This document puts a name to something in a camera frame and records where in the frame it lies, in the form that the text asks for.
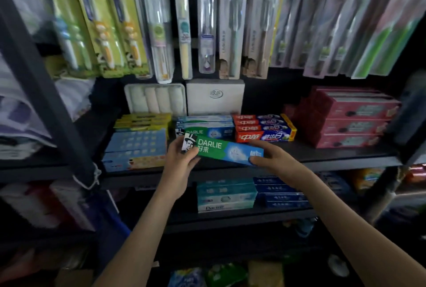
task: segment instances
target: human hand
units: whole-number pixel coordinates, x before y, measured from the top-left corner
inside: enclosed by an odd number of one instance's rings
[[[250,162],[253,165],[266,168],[287,185],[303,191],[306,185],[312,181],[312,178],[316,177],[312,171],[280,147],[261,140],[250,140],[249,143],[262,148],[267,156],[266,158],[252,156]]]
[[[183,142],[184,136],[179,136],[169,145],[163,174],[157,187],[158,192],[173,201],[185,193],[189,173],[200,160],[200,157],[196,157],[198,147],[193,147],[185,154],[181,153]]]

